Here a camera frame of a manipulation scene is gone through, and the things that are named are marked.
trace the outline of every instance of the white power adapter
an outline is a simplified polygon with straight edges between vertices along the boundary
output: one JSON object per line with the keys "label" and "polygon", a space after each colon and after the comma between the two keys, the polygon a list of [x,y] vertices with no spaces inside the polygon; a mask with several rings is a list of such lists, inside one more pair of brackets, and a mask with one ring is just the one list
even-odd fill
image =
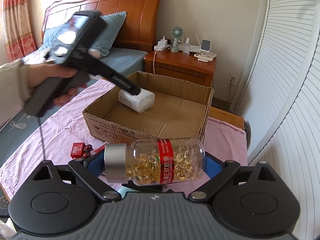
{"label": "white power adapter", "polygon": [[118,93],[118,98],[121,104],[130,107],[138,113],[143,113],[153,107],[155,103],[155,94],[145,89],[141,89],[140,94],[137,96],[133,96],[121,89]]}
{"label": "white power adapter", "polygon": [[165,37],[163,36],[163,38],[158,41],[158,45],[155,46],[155,50],[156,51],[164,51],[168,46],[168,40],[165,39]]}

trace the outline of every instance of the wooden nightstand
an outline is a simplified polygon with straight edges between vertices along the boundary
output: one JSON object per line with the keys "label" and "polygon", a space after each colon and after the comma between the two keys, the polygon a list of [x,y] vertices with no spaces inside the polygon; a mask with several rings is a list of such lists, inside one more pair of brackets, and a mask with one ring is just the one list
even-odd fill
{"label": "wooden nightstand", "polygon": [[[153,73],[153,57],[155,51],[145,56],[145,72]],[[199,85],[211,86],[216,70],[216,58],[211,62],[201,62],[182,51],[173,53],[169,49],[158,51],[155,59],[156,74],[187,80]]]}

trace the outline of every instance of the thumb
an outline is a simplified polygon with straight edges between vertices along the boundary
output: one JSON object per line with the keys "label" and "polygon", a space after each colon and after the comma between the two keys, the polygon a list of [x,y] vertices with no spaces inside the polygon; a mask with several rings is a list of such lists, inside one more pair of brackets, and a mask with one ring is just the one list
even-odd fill
{"label": "thumb", "polygon": [[70,78],[76,75],[77,70],[68,68],[59,64],[51,64],[46,66],[47,77]]}

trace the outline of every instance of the hand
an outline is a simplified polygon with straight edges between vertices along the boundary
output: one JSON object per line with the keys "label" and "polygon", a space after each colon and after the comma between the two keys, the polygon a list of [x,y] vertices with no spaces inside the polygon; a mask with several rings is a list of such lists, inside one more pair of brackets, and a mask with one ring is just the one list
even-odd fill
{"label": "hand", "polygon": [[[70,78],[76,75],[77,70],[73,68],[63,67],[59,64],[36,64],[36,65],[27,65],[28,66],[28,85],[32,89],[37,85],[41,84],[48,77],[62,77]],[[78,94],[77,88],[70,88],[67,95],[59,96],[53,100],[53,103],[57,106],[63,106],[71,100],[71,97],[74,97]]]}

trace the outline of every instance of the device screen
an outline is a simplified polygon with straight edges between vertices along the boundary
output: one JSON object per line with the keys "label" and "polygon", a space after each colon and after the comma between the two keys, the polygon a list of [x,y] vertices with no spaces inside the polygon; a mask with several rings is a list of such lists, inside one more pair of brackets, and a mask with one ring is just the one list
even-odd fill
{"label": "device screen", "polygon": [[66,23],[63,31],[59,34],[58,40],[64,44],[72,44],[76,40],[78,31],[88,20],[88,16],[73,15]]}
{"label": "device screen", "polygon": [[202,40],[201,50],[209,51],[209,50],[210,50],[210,45],[211,45],[211,42],[210,42],[210,41]]}

